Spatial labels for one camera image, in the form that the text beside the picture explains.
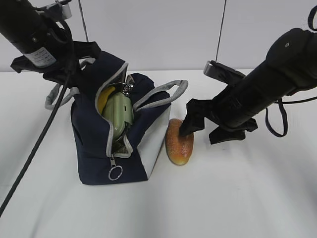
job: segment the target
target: bag strap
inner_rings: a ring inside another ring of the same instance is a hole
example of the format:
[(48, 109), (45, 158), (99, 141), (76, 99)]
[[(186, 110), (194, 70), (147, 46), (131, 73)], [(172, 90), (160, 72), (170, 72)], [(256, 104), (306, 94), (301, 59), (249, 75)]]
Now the bag strap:
[[(166, 98), (166, 99), (162, 99), (162, 100), (158, 100), (156, 102), (152, 102), (152, 103), (149, 103), (149, 104), (142, 106), (154, 94), (169, 90), (175, 85), (178, 85), (178, 88), (176, 89), (175, 93), (171, 97)], [(154, 108), (154, 107), (159, 107), (159, 106), (162, 106), (165, 104), (169, 104), (169, 103), (175, 101), (177, 98), (179, 98), (186, 91), (187, 87), (188, 87), (187, 80), (174, 80), (174, 81), (171, 81), (167, 84), (163, 84), (157, 88), (152, 89), (143, 98), (141, 98), (139, 101), (137, 101), (133, 105), (133, 110), (137, 112), (141, 109)]]
[[(53, 102), (56, 100), (58, 94), (59, 94), (59, 89), (60, 89), (61, 85), (58, 83), (55, 85), (55, 87), (51, 90), (50, 94), (47, 95), (46, 100), (45, 100), (45, 108), (47, 110), (52, 111), (55, 107), (55, 104), (53, 104)], [(77, 87), (72, 87), (68, 93), (68, 95), (66, 95), (66, 97), (63, 98), (63, 100), (61, 101), (60, 107), (65, 105), (66, 103), (69, 102), (69, 100), (76, 94), (79, 94), (79, 89)]]
[(314, 28), (313, 26), (313, 21), (314, 21), (316, 12), (317, 12), (317, 6), (313, 7), (313, 9), (311, 10), (308, 16), (308, 27), (313, 31), (317, 31), (317, 28)]

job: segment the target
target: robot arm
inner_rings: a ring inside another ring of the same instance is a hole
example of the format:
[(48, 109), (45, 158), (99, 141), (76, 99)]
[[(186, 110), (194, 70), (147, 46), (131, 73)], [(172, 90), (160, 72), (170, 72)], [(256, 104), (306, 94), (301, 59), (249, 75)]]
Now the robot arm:
[(211, 144), (243, 140), (245, 130), (258, 128), (253, 116), (285, 95), (317, 86), (317, 34), (290, 30), (247, 76), (214, 61), (207, 63), (204, 74), (228, 86), (212, 100), (192, 99), (187, 103), (180, 135), (204, 129), (204, 118), (208, 118), (219, 125), (210, 134)]
[(0, 0), (0, 33), (23, 54), (11, 64), (16, 72), (43, 73), (44, 79), (64, 85), (66, 72), (72, 67), (67, 87), (76, 86), (89, 95), (91, 85), (81, 74), (79, 60), (97, 59), (101, 49), (96, 42), (73, 42), (70, 30), (57, 25), (71, 16), (70, 1), (34, 8), (28, 0)]

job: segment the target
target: white table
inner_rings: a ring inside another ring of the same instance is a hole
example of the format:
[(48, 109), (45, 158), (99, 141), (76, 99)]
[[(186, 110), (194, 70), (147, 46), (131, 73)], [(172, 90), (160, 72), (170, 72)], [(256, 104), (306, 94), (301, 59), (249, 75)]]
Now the white table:
[[(189, 81), (172, 118), (184, 118), (191, 98), (212, 98), (225, 86), (196, 70), (142, 73), (156, 85)], [(0, 77), (2, 201), (49, 116), (43, 104), (53, 83), (30, 72)], [(215, 125), (206, 121), (187, 165), (172, 164), (162, 147), (149, 181), (105, 186), (79, 181), (70, 106), (59, 110), (0, 219), (1, 238), (316, 237), (317, 102), (286, 106), (290, 129), (282, 139), (260, 113), (259, 129), (246, 140), (210, 146)], [(277, 106), (270, 117), (281, 131)]]

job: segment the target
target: power cord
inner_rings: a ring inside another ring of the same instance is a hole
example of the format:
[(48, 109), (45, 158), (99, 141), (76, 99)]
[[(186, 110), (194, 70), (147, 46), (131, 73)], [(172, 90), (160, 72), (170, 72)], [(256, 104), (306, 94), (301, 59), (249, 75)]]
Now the power cord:
[(21, 182), (25, 172), (27, 171), (27, 169), (29, 168), (36, 152), (38, 151), (47, 131), (49, 130), (49, 127), (51, 126), (54, 118), (55, 118), (55, 115), (60, 107), (60, 104), (63, 100), (63, 97), (65, 95), (65, 92), (67, 90), (67, 85), (69, 84), (70, 82), (70, 79), (71, 79), (71, 76), (73, 74), (73, 72), (76, 70), (76, 64), (74, 62), (74, 59), (75, 59), (75, 50), (74, 50), (74, 42), (73, 42), (73, 38), (72, 38), (72, 34), (71, 34), (71, 31), (70, 31), (70, 28), (68, 26), (68, 24), (66, 23), (65, 20), (63, 19), (59, 19), (58, 17), (56, 17), (56, 15), (54, 13), (52, 13), (51, 11), (47, 10), (46, 8), (33, 8), (34, 10), (36, 11), (43, 11), (45, 13), (47, 13), (48, 15), (50, 15), (51, 18), (59, 21), (61, 23), (61, 25), (63, 26), (63, 28), (65, 29), (65, 33), (66, 33), (66, 36), (67, 36), (67, 40), (68, 40), (68, 47), (69, 47), (69, 51), (70, 51), (70, 57), (69, 57), (69, 60), (66, 64), (66, 67), (65, 67), (65, 72), (66, 72), (66, 80), (65, 80), (65, 83), (63, 85), (63, 88), (61, 90), (61, 93), (57, 99), (57, 102), (56, 102), (56, 105), (54, 107), (54, 109), (52, 110), (52, 113), (48, 119), (48, 121), (46, 122), (38, 140), (36, 141), (28, 159), (26, 160), (22, 170), (20, 171), (18, 177), (16, 178), (16, 180), (14, 181), (14, 184), (12, 185), (9, 193), (7, 194), (7, 196), (5, 197), (1, 207), (0, 207), (0, 217), (2, 216), (6, 206), (8, 205), (11, 197), (13, 196), (15, 190), (17, 189), (19, 183)]
[(278, 132), (276, 132), (271, 124), (269, 123), (268, 120), (268, 108), (265, 109), (265, 125), (267, 127), (267, 129), (275, 136), (277, 137), (284, 137), (286, 136), (287, 132), (288, 132), (288, 121), (287, 121), (287, 113), (286, 110), (284, 108), (285, 104), (299, 104), (299, 103), (306, 103), (306, 102), (310, 102), (313, 100), (316, 100), (317, 97), (312, 97), (312, 98), (307, 98), (307, 99), (303, 99), (303, 100), (298, 100), (298, 101), (290, 101), (290, 102), (283, 102), (282, 99), (278, 100), (277, 102), (275, 102), (275, 104), (278, 104), (278, 107), (280, 109), (281, 115), (282, 115), (282, 120), (283, 120), (283, 127), (284, 127), (284, 132), (283, 134), (279, 134)]

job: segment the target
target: gray zipper trim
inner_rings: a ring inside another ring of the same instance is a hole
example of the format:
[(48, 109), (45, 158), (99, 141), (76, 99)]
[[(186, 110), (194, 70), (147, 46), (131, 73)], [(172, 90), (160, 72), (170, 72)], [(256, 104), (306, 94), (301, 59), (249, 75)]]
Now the gray zipper trim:
[(108, 141), (107, 141), (107, 146), (106, 146), (106, 156), (107, 157), (112, 157), (113, 156), (116, 156), (116, 157), (120, 157), (120, 158), (128, 158), (131, 156), (132, 152), (133, 152), (133, 149), (132, 149), (132, 146), (130, 144), (130, 142), (128, 141), (128, 139), (126, 138), (126, 135), (124, 136), (123, 138), (123, 141), (124, 141), (124, 145), (126, 146), (127, 148), (127, 151), (128, 151), (128, 154), (112, 154), (111, 152), (111, 148), (112, 148), (112, 140), (113, 140), (113, 124), (108, 121), (107, 119), (105, 119), (98, 111), (98, 98), (99, 98), (99, 95), (101, 94), (101, 92), (103, 91), (103, 89), (111, 84), (114, 79), (119, 75), (121, 74), (125, 68), (128, 67), (128, 63), (125, 62), (122, 67), (109, 79), (107, 80), (106, 82), (104, 82), (102, 84), (102, 86), (98, 89), (97, 93), (96, 93), (96, 97), (95, 97), (95, 108), (96, 108), (96, 111), (97, 113), (106, 121), (109, 123), (109, 134), (108, 134)]
[[(174, 85), (178, 85), (179, 87), (176, 89), (174, 94), (172, 96), (170, 96), (169, 98), (158, 100), (156, 102), (152, 102), (152, 103), (149, 103), (149, 104), (142, 106), (155, 93), (167, 91), (167, 90), (171, 89)], [(188, 87), (187, 80), (174, 80), (174, 81), (171, 81), (169, 83), (163, 84), (159, 87), (152, 89), (143, 98), (141, 98), (139, 101), (137, 101), (133, 105), (133, 110), (135, 110), (137, 112), (141, 109), (155, 108), (155, 107), (159, 107), (159, 106), (171, 103), (171, 102), (175, 101), (176, 99), (178, 99), (180, 96), (182, 96), (183, 93), (186, 91), (187, 87)]]

